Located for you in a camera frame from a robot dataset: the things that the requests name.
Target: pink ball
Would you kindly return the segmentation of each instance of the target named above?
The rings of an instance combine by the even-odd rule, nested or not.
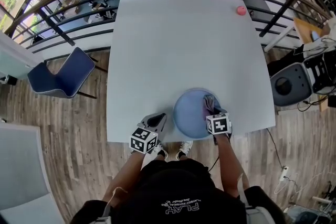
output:
[[[246,8],[243,7],[243,6],[239,6],[239,7],[237,7],[237,13],[238,13],[239,15],[245,15],[245,14],[246,14]]]

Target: hand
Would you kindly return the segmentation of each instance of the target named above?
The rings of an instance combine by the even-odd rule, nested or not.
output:
[[[214,137],[216,138],[217,144],[229,143],[230,139],[226,134],[215,134]]]

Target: power strip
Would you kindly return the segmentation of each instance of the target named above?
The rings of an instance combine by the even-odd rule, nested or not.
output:
[[[282,168],[282,173],[281,173],[279,181],[284,181],[285,180],[285,177],[287,176],[288,170],[289,170],[288,166],[284,166]]]

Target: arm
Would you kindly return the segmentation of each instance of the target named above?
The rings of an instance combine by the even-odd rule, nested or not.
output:
[[[244,190],[249,188],[249,182],[247,176],[240,165],[229,139],[226,135],[216,135],[218,150],[219,150],[219,162],[223,190],[233,197],[238,197],[238,179],[243,174],[243,188]]]
[[[117,187],[121,187],[125,191],[130,191],[132,187],[137,183],[139,179],[140,170],[142,167],[143,159],[145,158],[145,154],[140,152],[134,152],[121,170],[118,172],[116,177],[111,181],[109,187],[106,190],[106,193],[103,197],[103,201],[109,202],[109,200],[113,196],[113,192]],[[110,205],[115,207],[124,197],[126,193],[117,189],[115,191],[115,195],[110,201]]]

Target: blue bowl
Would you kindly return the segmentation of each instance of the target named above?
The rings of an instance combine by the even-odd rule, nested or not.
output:
[[[173,117],[176,127],[187,137],[202,139],[209,136],[203,118],[203,97],[212,95],[215,106],[220,106],[216,97],[203,89],[191,89],[180,96],[175,104]]]

